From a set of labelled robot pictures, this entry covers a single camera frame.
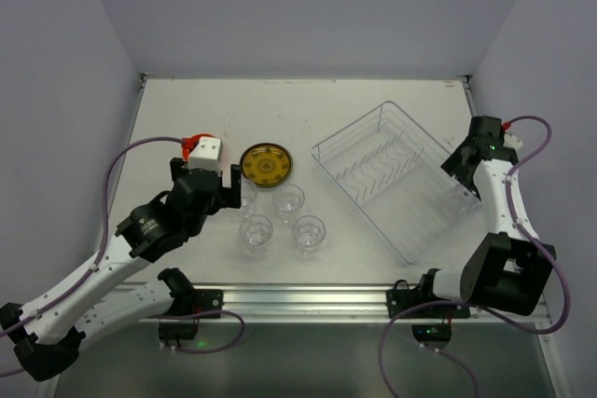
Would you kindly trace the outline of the yellow patterned plate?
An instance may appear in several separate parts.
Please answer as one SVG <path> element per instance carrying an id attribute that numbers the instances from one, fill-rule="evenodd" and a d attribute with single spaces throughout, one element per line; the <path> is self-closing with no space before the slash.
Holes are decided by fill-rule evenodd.
<path id="1" fill-rule="evenodd" d="M 294 160 L 290 152 L 275 143 L 248 147 L 240 157 L 243 177 L 259 188 L 274 188 L 291 175 Z"/>

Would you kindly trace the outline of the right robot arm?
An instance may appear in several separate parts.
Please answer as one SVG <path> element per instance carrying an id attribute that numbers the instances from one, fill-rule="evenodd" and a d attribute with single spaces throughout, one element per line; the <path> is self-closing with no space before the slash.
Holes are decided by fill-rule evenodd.
<path id="1" fill-rule="evenodd" d="M 432 268 L 417 285 L 425 301 L 453 300 L 513 314 L 531 314 L 556 258 L 540 238 L 521 196 L 517 147 L 497 117 L 470 121 L 462 143 L 441 165 L 480 200 L 486 236 L 462 268 Z"/>

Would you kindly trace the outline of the clear glass cup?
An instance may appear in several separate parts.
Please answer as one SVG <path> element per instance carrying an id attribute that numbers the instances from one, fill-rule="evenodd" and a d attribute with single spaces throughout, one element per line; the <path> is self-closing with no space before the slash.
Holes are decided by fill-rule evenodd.
<path id="1" fill-rule="evenodd" d="M 262 214 L 249 215 L 243 219 L 239 228 L 239 236 L 243 245 L 255 254 L 268 250 L 273 235 L 271 220 Z"/>
<path id="2" fill-rule="evenodd" d="M 257 187 L 249 180 L 242 180 L 241 208 L 239 214 L 243 217 L 251 215 L 256 208 Z"/>
<path id="3" fill-rule="evenodd" d="M 479 199 L 462 185 L 454 185 L 447 194 L 446 210 L 450 214 L 470 215 L 480 208 Z"/>
<path id="4" fill-rule="evenodd" d="M 272 204 L 279 219 L 285 224 L 292 223 L 298 216 L 305 202 L 303 190 L 293 184 L 281 185 L 275 188 Z"/>
<path id="5" fill-rule="evenodd" d="M 314 215 L 298 218 L 292 226 L 292 250 L 297 254 L 314 254 L 326 239 L 326 225 Z"/>

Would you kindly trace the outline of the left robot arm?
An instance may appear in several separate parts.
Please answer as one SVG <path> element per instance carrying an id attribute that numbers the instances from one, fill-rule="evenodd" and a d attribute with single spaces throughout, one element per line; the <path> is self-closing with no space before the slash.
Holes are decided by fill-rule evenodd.
<path id="1" fill-rule="evenodd" d="M 42 382 L 60 375 L 101 337 L 145 318 L 198 320 L 217 315 L 200 309 L 190 280 L 178 268 L 127 295 L 109 298 L 133 274 L 200 234 L 206 219 L 241 205 L 242 169 L 229 168 L 230 184 L 218 172 L 171 161 L 173 186 L 134 208 L 103 240 L 97 254 L 40 297 L 1 308 L 2 335 L 13 343 L 19 371 Z"/>

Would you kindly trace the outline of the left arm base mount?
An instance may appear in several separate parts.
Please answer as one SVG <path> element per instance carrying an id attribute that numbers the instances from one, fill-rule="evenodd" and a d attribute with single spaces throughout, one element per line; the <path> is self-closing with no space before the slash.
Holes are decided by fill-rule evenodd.
<path id="1" fill-rule="evenodd" d="M 158 281 L 166 286 L 170 304 L 155 317 L 181 319 L 195 313 L 221 310 L 224 292 L 221 289 L 197 289 L 178 268 L 166 268 L 158 274 Z"/>

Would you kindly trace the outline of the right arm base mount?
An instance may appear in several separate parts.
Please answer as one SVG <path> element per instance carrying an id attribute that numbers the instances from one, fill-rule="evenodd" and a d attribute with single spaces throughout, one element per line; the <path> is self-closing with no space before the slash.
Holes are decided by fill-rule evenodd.
<path id="1" fill-rule="evenodd" d="M 405 280 L 398 280 L 385 292 L 387 314 L 393 319 L 407 312 L 405 319 L 468 319 L 471 312 L 467 307 L 453 304 L 448 299 L 431 295 L 426 287 L 409 286 Z"/>

